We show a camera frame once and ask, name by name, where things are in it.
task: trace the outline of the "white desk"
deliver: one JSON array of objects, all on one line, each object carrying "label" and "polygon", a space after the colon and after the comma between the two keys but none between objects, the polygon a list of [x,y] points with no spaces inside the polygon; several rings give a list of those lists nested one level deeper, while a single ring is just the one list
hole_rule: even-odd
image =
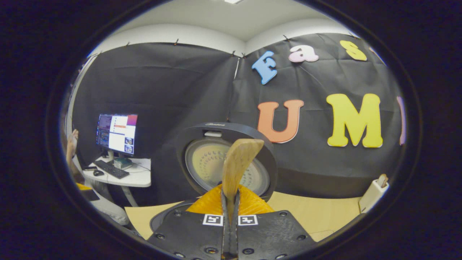
[{"label": "white desk", "polygon": [[[109,162],[109,158],[99,157],[96,161],[102,160]],[[151,159],[130,159],[133,165],[130,168],[124,169],[124,171],[129,172],[128,176],[118,179],[111,174],[103,171],[100,167],[97,167],[98,170],[102,171],[104,175],[94,176],[94,170],[84,170],[83,174],[86,178],[101,181],[104,183],[118,185],[122,188],[125,196],[133,207],[138,207],[135,199],[133,198],[129,187],[149,187],[151,186]]]}]

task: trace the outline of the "computer monitor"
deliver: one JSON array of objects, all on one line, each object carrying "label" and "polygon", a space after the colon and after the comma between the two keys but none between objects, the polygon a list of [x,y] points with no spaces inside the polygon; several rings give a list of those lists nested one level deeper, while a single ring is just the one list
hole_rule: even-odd
[{"label": "computer monitor", "polygon": [[138,115],[100,114],[96,144],[124,155],[134,155],[135,128]]}]

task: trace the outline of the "screw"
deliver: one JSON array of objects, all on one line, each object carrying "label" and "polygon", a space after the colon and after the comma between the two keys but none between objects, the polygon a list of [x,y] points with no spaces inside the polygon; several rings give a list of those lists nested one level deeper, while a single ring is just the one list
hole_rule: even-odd
[{"label": "screw", "polygon": [[205,252],[207,254],[216,254],[218,252],[218,250],[216,248],[206,248]]},{"label": "screw", "polygon": [[246,248],[246,249],[242,250],[242,253],[244,253],[244,254],[253,254],[254,250],[251,249],[251,248]]}]

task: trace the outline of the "keyboard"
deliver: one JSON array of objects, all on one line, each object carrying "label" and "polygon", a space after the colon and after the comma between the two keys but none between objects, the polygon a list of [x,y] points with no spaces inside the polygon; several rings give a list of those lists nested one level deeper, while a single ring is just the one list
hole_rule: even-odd
[{"label": "keyboard", "polygon": [[99,160],[99,161],[96,161],[94,162],[94,164],[98,167],[100,167],[101,169],[103,169],[103,171],[111,174],[112,176],[118,178],[118,179],[122,179],[123,177],[126,177],[129,175],[128,172],[122,170],[122,169],[119,169],[119,168],[116,168],[114,167],[114,165],[110,165],[108,163],[106,163],[105,161],[102,161],[102,160]]}]

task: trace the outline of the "black fabric backdrop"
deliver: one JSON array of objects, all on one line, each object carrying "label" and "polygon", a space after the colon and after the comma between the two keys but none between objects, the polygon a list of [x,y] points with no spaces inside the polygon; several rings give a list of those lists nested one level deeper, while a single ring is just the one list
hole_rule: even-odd
[{"label": "black fabric backdrop", "polygon": [[[367,61],[351,58],[340,40],[356,44]],[[319,60],[291,62],[290,48],[297,45],[313,47]],[[276,62],[277,75],[262,85],[260,75],[251,66],[268,50],[274,52],[271,58]],[[347,95],[358,111],[366,93],[379,96],[382,147],[365,148],[362,142],[354,147],[351,140],[346,147],[327,144],[333,113],[326,97],[336,93]],[[279,107],[274,112],[273,129],[282,131],[287,125],[283,103],[302,100],[297,135],[289,142],[274,144],[279,167],[276,190],[311,197],[356,197],[362,196],[382,173],[392,180],[401,152],[401,114],[396,101],[400,95],[391,72],[362,40],[343,34],[310,34],[266,46],[240,60],[229,119],[257,128],[257,106],[274,101]],[[347,129],[345,136],[349,139]]]},{"label": "black fabric backdrop", "polygon": [[[355,43],[367,61],[352,59],[339,44]],[[291,47],[309,45],[316,62],[293,63]],[[274,52],[278,74],[261,84],[252,64],[267,50]],[[100,113],[138,114],[135,154],[152,159],[152,186],[132,188],[139,205],[171,203],[197,196],[181,172],[173,140],[186,127],[207,121],[240,123],[257,128],[262,102],[279,103],[273,128],[283,130],[283,103],[300,99],[298,133],[275,143],[276,191],[347,198],[362,196],[371,181],[386,173],[392,181],[401,148],[401,115],[397,83],[382,61],[360,39],[342,34],[311,34],[281,41],[241,58],[204,47],[142,43],[100,54],[86,72],[75,99],[73,123],[80,132],[77,155],[88,165],[99,156],[96,125]],[[366,93],[379,96],[383,146],[330,147],[330,94],[348,96],[359,111]]]},{"label": "black fabric backdrop", "polygon": [[100,113],[138,114],[135,158],[151,158],[152,185],[131,188],[139,205],[195,198],[176,160],[176,131],[226,121],[237,57],[191,45],[141,43],[100,54],[79,86],[73,123],[83,165],[98,158]]}]

